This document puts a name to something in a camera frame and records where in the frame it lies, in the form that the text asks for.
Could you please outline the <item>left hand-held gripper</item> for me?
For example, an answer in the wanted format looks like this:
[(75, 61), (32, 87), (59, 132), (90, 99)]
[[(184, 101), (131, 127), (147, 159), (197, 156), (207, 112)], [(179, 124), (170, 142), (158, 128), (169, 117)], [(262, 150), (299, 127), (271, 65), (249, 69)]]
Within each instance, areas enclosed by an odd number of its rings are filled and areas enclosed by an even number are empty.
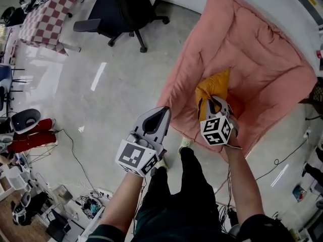
[(142, 114), (135, 123), (135, 132), (121, 141), (115, 162), (126, 172), (146, 176), (167, 151), (160, 143), (167, 135), (170, 120), (168, 106), (153, 108)]

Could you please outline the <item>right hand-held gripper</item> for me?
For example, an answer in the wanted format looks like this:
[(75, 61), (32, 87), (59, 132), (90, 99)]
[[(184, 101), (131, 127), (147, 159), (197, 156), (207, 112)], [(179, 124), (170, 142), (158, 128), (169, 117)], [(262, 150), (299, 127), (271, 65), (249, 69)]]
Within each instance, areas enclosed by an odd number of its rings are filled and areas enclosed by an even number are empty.
[(201, 135), (210, 146), (228, 145), (231, 132), (236, 130), (238, 123), (233, 119), (233, 113), (227, 102), (212, 96), (214, 110), (210, 109), (208, 98), (201, 97), (199, 100), (199, 121)]

